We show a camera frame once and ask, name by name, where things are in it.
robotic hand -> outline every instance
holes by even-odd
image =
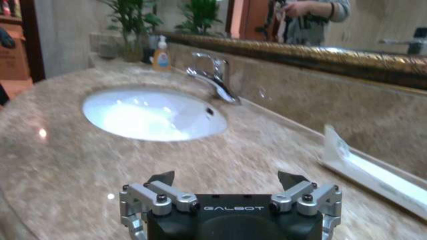
[[[174,172],[122,186],[120,222],[132,240],[331,240],[341,222],[339,187],[278,172],[277,194],[193,194]]]

screw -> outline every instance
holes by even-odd
[[[313,201],[313,196],[312,196],[311,194],[304,194],[304,195],[301,196],[301,200],[303,200],[304,202],[312,202],[312,201]]]
[[[193,201],[189,206],[189,212],[194,214],[198,211],[198,209],[200,209],[200,203],[197,201]]]
[[[268,208],[273,214],[278,213],[278,211],[280,211],[280,207],[278,207],[277,203],[274,203],[273,201],[268,204]]]
[[[156,197],[157,203],[164,203],[168,200],[166,195],[158,194]]]

gold mirror frame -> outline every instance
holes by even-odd
[[[168,41],[234,55],[427,90],[427,57],[158,32]]]

mirror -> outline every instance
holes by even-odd
[[[157,30],[425,56],[425,9],[424,0],[158,0]]]

person's hand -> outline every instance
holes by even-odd
[[[301,17],[309,14],[312,1],[297,1],[284,7],[285,15],[291,18]]]

